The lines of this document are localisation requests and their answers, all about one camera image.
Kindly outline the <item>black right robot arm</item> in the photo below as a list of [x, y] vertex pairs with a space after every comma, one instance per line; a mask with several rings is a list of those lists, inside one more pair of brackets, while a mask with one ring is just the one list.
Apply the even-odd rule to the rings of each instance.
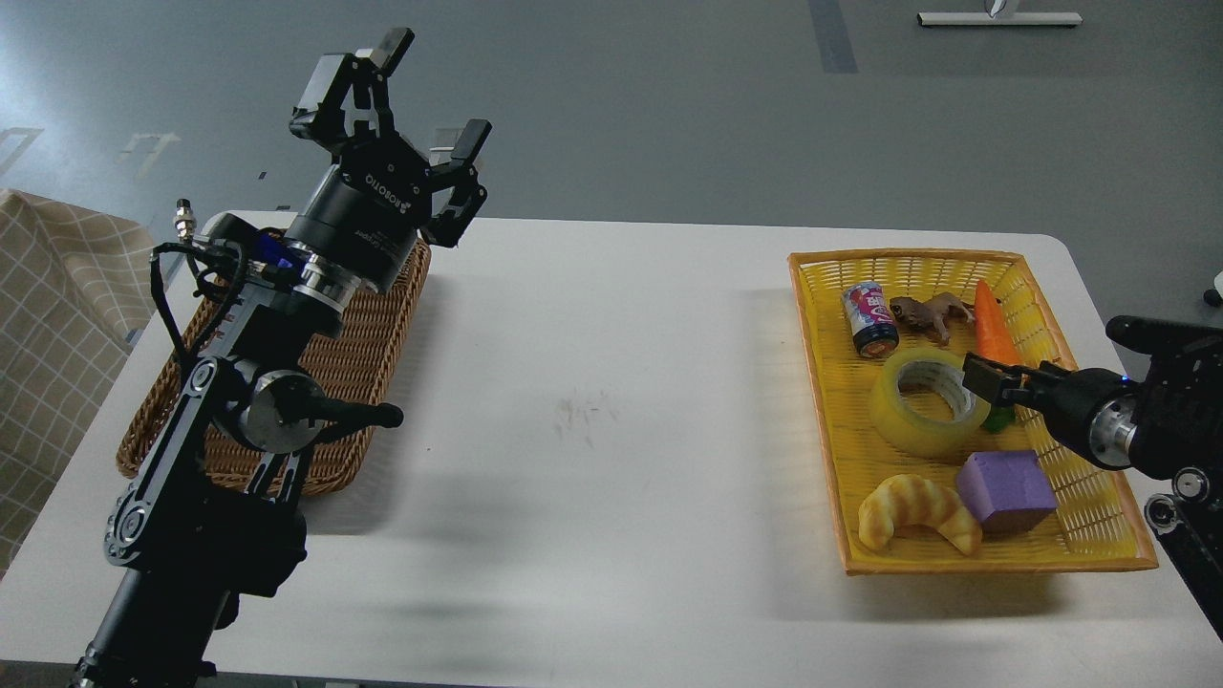
[[1102, 470], [1134, 469], [1170, 492], [1145, 503], [1150, 532], [1216, 632], [1222, 631], [1222, 332], [1147, 317], [1113, 317], [1106, 336], [1148, 357], [1144, 380], [1052, 362], [1007, 365], [970, 353], [969, 391], [1043, 418], [1062, 447]]

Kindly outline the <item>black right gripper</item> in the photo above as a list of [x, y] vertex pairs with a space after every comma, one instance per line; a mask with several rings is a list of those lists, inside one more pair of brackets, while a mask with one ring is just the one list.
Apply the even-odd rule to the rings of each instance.
[[1103, 470], [1131, 467], [1134, 382], [1115, 371], [1066, 371], [1051, 360], [1037, 367], [1003, 364], [969, 352], [963, 386], [996, 408], [1040, 411], [1049, 435]]

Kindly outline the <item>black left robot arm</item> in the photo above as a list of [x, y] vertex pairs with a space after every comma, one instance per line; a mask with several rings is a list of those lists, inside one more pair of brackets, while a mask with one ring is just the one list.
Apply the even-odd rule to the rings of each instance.
[[287, 229], [234, 213], [153, 248], [150, 292], [179, 387], [106, 519], [103, 554], [125, 571], [75, 687], [193, 687], [205, 648], [242, 596], [272, 598], [306, 558], [300, 500], [316, 448], [400, 426], [389, 402], [331, 397], [302, 364], [339, 339], [353, 297], [385, 293], [419, 244], [454, 247], [486, 202], [477, 156], [492, 126], [464, 125], [432, 163], [397, 133], [388, 82], [415, 43], [319, 57], [291, 132], [331, 165]]

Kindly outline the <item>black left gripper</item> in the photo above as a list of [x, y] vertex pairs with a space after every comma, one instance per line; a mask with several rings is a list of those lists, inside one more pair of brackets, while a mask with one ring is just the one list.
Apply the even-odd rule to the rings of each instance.
[[[393, 287], [427, 211], [427, 161], [397, 134], [388, 90], [412, 43], [415, 31], [393, 27], [374, 48], [322, 55], [290, 115], [295, 137], [333, 155], [287, 241], [378, 292]], [[419, 230], [427, 244], [455, 247], [484, 204], [476, 161], [490, 132], [488, 120], [468, 120], [450, 160], [430, 166], [427, 188], [451, 196]]]

